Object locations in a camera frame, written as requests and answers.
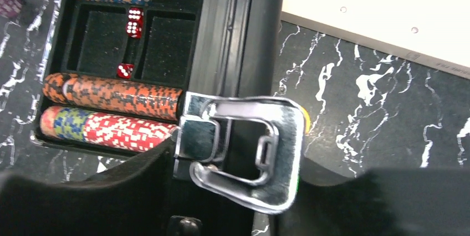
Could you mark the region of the purple white chip stack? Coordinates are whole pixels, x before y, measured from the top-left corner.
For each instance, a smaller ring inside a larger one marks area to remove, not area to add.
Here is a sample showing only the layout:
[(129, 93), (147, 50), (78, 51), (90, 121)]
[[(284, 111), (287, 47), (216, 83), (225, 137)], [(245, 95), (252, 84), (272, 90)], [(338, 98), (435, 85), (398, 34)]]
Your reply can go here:
[(24, 0), (1, 0), (1, 17), (14, 18), (20, 14)]

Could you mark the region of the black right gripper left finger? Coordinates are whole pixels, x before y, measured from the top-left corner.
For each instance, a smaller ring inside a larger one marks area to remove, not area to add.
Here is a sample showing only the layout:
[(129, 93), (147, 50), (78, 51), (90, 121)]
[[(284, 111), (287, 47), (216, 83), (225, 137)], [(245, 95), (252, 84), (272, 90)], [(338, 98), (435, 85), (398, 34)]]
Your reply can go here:
[(2, 235), (165, 235), (172, 140), (79, 182), (1, 173)]

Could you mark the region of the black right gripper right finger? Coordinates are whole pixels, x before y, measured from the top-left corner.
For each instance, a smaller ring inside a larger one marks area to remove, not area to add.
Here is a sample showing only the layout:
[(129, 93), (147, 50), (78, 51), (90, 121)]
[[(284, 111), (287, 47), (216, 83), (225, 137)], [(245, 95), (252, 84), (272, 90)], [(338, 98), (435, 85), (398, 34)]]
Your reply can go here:
[(276, 235), (468, 235), (469, 170), (372, 168), (347, 178), (303, 159)]

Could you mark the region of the black poker set case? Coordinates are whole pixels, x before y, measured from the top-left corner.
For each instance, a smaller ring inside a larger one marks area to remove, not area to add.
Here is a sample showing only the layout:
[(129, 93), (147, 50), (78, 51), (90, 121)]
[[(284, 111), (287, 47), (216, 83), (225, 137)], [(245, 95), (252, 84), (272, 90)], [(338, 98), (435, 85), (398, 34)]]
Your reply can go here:
[(267, 95), (273, 79), (282, 0), (150, 0), (143, 35), (125, 35), (131, 3), (61, 0), (46, 75), (130, 80), (158, 88), (151, 118), (176, 123), (185, 92)]

